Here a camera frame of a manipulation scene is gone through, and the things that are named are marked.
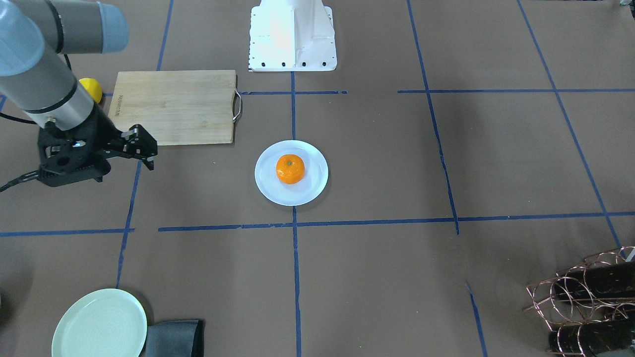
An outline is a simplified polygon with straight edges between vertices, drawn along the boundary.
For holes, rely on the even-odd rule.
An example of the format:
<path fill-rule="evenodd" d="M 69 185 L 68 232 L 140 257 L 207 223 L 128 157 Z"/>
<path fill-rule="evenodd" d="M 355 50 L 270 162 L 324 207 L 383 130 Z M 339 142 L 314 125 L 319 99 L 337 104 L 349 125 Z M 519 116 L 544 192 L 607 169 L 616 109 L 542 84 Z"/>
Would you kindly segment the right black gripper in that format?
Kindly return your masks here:
<path fill-rule="evenodd" d="M 139 160 L 155 168 L 157 140 L 140 124 L 120 131 L 102 108 L 94 104 L 82 124 L 63 130 L 57 119 L 47 119 L 38 133 L 37 180 L 59 187 L 84 180 L 102 181 L 111 171 L 109 159 Z"/>

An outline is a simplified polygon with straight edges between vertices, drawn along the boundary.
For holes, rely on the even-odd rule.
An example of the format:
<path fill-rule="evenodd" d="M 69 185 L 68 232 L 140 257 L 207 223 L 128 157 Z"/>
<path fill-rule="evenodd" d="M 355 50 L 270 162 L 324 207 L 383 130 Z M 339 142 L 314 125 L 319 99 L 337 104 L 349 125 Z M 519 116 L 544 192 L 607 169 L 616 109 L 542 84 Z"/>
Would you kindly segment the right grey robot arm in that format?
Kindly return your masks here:
<path fill-rule="evenodd" d="M 0 3 L 1 93 L 38 132 L 38 169 L 2 191 L 38 180 L 50 187 L 102 181 L 109 159 L 138 160 L 154 169 L 157 141 L 139 124 L 117 129 L 72 72 L 68 55 L 122 52 L 129 25 L 117 6 L 83 0 Z"/>

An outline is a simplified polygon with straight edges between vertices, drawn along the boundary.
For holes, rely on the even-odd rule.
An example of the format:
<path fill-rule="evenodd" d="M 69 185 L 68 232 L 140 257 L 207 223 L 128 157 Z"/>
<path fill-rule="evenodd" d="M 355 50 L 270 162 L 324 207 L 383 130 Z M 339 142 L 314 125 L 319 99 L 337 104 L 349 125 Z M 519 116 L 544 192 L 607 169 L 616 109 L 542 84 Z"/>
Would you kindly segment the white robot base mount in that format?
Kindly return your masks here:
<path fill-rule="evenodd" d="M 249 35 L 249 71 L 334 71 L 338 65 L 333 11 L 321 0 L 262 0 L 251 9 Z"/>

